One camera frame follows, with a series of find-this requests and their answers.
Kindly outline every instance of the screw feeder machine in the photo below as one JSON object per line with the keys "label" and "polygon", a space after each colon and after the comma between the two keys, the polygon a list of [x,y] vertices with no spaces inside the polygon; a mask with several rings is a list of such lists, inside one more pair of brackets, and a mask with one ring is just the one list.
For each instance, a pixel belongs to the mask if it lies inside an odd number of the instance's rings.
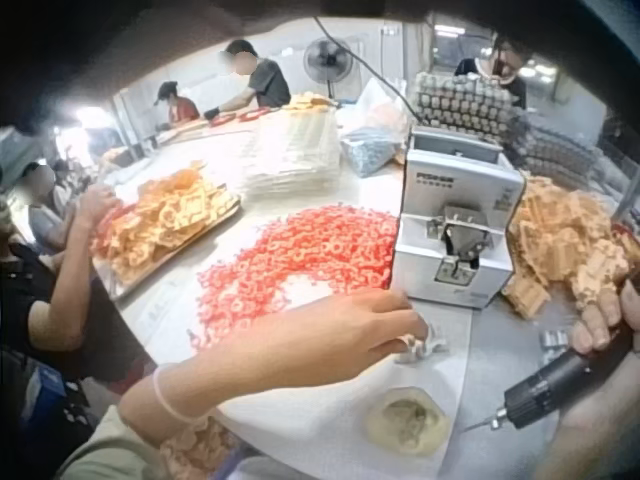
{"label": "screw feeder machine", "polygon": [[501,147],[413,128],[392,287],[413,298],[484,308],[513,273],[506,234],[524,187]]}

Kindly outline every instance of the plastic bag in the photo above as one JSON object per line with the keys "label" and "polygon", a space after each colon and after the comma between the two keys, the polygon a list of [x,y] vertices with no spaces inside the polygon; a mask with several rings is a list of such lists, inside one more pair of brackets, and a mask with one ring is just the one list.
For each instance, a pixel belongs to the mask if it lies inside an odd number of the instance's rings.
{"label": "plastic bag", "polygon": [[362,127],[343,136],[342,151],[359,177],[368,177],[393,158],[400,143],[382,127]]}

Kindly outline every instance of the bracelet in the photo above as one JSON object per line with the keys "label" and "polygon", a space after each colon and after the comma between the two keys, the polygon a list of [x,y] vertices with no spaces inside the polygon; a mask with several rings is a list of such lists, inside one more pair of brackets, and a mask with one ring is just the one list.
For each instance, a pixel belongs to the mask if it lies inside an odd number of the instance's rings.
{"label": "bracelet", "polygon": [[176,420],[179,420],[182,423],[187,423],[189,425],[198,423],[200,420],[202,420],[203,417],[189,417],[187,415],[182,415],[180,412],[177,412],[175,408],[169,405],[169,402],[167,402],[166,398],[164,398],[164,395],[162,395],[162,391],[160,390],[160,381],[158,377],[161,371],[165,370],[167,367],[170,367],[172,365],[173,364],[170,363],[170,364],[158,366],[158,368],[156,368],[155,371],[153,372],[153,391],[156,394],[156,398],[158,399],[158,402],[160,402],[160,405],[162,405],[162,408],[164,408],[167,411],[167,413],[171,415],[173,418],[175,418]]}

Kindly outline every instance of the bright light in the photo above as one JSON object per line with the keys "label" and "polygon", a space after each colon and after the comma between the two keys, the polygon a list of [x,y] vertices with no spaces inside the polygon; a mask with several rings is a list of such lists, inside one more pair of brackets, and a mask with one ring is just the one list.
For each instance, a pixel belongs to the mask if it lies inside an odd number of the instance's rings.
{"label": "bright light", "polygon": [[456,36],[464,35],[464,33],[466,32],[464,28],[451,27],[449,25],[436,25],[436,31],[442,32],[442,33],[455,33]]}
{"label": "bright light", "polygon": [[453,32],[436,32],[436,35],[439,37],[458,38],[458,34]]}
{"label": "bright light", "polygon": [[111,115],[100,107],[83,107],[76,111],[82,128],[107,128],[113,125]]}
{"label": "bright light", "polygon": [[536,70],[539,71],[543,75],[547,75],[552,77],[558,71],[556,68],[547,67],[546,65],[536,65]]}
{"label": "bright light", "polygon": [[518,72],[518,75],[525,78],[531,78],[536,76],[536,71],[533,68],[522,67]]}

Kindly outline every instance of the red ring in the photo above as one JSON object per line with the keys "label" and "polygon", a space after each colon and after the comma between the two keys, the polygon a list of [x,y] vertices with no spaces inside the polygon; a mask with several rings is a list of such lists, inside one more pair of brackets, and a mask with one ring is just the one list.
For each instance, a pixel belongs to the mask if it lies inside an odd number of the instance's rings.
{"label": "red ring", "polygon": [[235,113],[223,113],[222,115],[218,115],[217,117],[214,117],[211,120],[209,120],[209,126],[219,127],[220,125],[224,125],[225,123],[229,123],[235,120],[235,118],[236,118]]}
{"label": "red ring", "polygon": [[267,113],[271,113],[271,109],[269,107],[260,107],[255,110],[250,110],[248,112],[243,113],[238,117],[239,122],[252,122],[257,118],[260,118]]}

